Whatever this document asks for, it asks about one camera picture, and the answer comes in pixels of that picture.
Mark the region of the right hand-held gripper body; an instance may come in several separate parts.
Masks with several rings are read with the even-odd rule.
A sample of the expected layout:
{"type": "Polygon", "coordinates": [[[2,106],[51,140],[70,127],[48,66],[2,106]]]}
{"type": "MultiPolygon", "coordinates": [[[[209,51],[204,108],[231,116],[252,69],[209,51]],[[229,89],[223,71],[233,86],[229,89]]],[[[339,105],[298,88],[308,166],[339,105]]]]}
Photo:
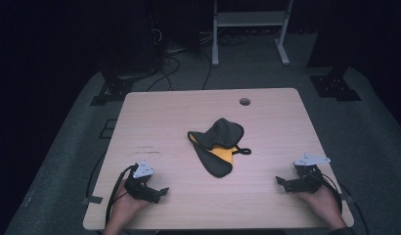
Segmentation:
{"type": "Polygon", "coordinates": [[[300,159],[293,162],[298,178],[286,180],[284,182],[285,191],[287,193],[315,193],[325,182],[318,165],[329,164],[330,162],[331,160],[327,157],[304,154],[300,159]]]}

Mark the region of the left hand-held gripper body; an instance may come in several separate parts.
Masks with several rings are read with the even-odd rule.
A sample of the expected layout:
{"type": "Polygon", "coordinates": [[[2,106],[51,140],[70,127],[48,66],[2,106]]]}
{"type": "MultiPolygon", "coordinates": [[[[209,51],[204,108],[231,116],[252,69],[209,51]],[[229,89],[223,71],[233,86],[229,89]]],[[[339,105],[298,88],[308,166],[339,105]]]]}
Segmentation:
{"type": "Polygon", "coordinates": [[[132,165],[129,176],[124,183],[124,188],[128,194],[134,199],[157,204],[161,198],[160,192],[147,185],[154,172],[146,161],[132,165]]]}

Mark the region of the yellow and black cloth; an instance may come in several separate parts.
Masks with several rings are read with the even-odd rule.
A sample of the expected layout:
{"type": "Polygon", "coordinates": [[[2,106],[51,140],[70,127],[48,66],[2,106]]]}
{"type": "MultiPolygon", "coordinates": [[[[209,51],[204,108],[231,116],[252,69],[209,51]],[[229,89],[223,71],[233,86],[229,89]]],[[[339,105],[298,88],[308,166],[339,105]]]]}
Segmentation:
{"type": "Polygon", "coordinates": [[[208,173],[217,178],[233,170],[233,156],[250,155],[250,148],[241,148],[244,128],[225,118],[217,120],[206,132],[189,131],[188,139],[208,173]]]}

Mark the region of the person's left hand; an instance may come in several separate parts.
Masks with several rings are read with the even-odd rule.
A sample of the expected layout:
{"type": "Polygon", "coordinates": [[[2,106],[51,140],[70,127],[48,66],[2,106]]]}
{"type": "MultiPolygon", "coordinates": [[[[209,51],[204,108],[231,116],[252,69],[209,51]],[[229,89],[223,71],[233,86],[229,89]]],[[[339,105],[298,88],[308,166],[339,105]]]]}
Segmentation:
{"type": "Polygon", "coordinates": [[[147,201],[136,200],[130,196],[124,188],[124,183],[124,180],[120,182],[116,193],[118,199],[112,205],[111,217],[106,227],[125,228],[149,204],[147,201]]]}

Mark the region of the person's right hand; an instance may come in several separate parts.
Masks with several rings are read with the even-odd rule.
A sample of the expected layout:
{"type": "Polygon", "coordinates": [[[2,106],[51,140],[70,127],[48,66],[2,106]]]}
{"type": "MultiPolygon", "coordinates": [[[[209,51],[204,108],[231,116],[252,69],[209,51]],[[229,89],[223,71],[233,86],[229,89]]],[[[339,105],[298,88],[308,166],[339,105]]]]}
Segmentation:
{"type": "Polygon", "coordinates": [[[315,193],[299,192],[297,196],[326,223],[330,230],[346,227],[334,195],[326,186],[321,186],[315,193]]]}

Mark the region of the dark floor hatch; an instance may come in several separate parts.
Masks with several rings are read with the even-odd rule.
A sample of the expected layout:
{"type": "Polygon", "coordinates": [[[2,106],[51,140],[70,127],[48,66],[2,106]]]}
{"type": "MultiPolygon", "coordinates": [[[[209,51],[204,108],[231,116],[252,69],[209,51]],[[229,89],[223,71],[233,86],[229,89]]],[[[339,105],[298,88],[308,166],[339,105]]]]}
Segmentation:
{"type": "Polygon", "coordinates": [[[109,118],[106,120],[103,129],[100,132],[100,139],[111,139],[113,132],[115,130],[117,120],[115,118],[109,118]]]}

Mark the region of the black metal stand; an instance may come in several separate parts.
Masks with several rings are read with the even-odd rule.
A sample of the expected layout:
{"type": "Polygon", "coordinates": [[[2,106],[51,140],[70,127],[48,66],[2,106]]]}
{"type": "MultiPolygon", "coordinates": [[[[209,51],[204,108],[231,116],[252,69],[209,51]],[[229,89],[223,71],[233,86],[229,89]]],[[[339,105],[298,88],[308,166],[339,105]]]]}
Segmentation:
{"type": "Polygon", "coordinates": [[[124,77],[122,73],[109,65],[101,65],[101,74],[104,84],[100,92],[93,97],[91,106],[104,106],[107,102],[123,101],[126,95],[132,90],[133,79],[124,77]]]}
{"type": "Polygon", "coordinates": [[[360,101],[357,92],[344,80],[352,54],[351,20],[344,0],[329,0],[308,67],[331,66],[328,74],[311,75],[318,95],[338,101],[360,101]]]}

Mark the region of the white metal table frame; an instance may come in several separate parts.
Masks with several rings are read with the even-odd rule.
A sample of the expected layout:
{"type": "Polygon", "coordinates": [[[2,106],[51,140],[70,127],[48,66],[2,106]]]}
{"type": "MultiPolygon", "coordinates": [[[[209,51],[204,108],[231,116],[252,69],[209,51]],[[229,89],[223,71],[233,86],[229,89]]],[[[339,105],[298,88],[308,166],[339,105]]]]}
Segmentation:
{"type": "Polygon", "coordinates": [[[290,22],[290,14],[294,0],[288,0],[283,11],[266,12],[219,12],[218,1],[214,0],[211,64],[219,66],[218,29],[221,27],[253,27],[253,26],[279,26],[281,32],[275,39],[281,62],[284,66],[290,64],[290,59],[284,48],[284,40],[290,22]]]}

